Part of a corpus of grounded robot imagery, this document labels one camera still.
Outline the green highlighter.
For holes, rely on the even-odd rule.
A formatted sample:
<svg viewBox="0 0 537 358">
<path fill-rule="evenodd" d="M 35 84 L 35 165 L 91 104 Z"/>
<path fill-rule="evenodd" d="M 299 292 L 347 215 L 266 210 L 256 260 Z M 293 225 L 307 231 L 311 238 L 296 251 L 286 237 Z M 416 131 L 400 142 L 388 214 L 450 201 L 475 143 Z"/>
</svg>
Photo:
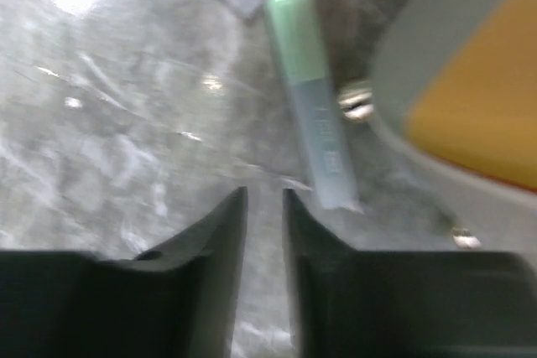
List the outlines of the green highlighter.
<svg viewBox="0 0 537 358">
<path fill-rule="evenodd" d="M 359 211 L 357 181 L 315 0 L 267 0 L 264 9 L 318 203 L 324 210 Z"/>
</svg>

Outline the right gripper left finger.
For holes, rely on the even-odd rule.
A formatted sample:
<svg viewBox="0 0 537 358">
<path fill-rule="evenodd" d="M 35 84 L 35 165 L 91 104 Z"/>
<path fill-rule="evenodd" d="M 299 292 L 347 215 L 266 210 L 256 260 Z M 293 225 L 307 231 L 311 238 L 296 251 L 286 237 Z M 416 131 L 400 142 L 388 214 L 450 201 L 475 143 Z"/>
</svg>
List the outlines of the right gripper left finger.
<svg viewBox="0 0 537 358">
<path fill-rule="evenodd" d="M 131 260 L 2 252 L 2 356 L 229 356 L 247 216 L 242 187 Z"/>
</svg>

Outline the yellow drawer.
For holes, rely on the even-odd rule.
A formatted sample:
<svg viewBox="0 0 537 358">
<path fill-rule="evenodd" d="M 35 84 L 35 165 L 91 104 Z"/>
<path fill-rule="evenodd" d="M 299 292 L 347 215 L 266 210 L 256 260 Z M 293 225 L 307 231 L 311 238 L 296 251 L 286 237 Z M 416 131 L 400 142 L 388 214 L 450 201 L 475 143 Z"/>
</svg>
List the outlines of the yellow drawer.
<svg viewBox="0 0 537 358">
<path fill-rule="evenodd" d="M 536 0 L 502 0 L 411 108 L 409 140 L 490 179 L 536 188 Z"/>
</svg>

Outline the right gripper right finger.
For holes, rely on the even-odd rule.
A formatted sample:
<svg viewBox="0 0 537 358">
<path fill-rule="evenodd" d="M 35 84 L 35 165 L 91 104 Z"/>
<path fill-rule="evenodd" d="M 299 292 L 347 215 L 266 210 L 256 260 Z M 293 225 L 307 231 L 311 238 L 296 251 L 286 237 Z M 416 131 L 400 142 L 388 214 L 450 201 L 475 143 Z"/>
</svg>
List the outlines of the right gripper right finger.
<svg viewBox="0 0 537 358">
<path fill-rule="evenodd" d="M 301 357 L 533 357 L 536 275 L 506 252 L 357 250 L 283 194 Z"/>
</svg>

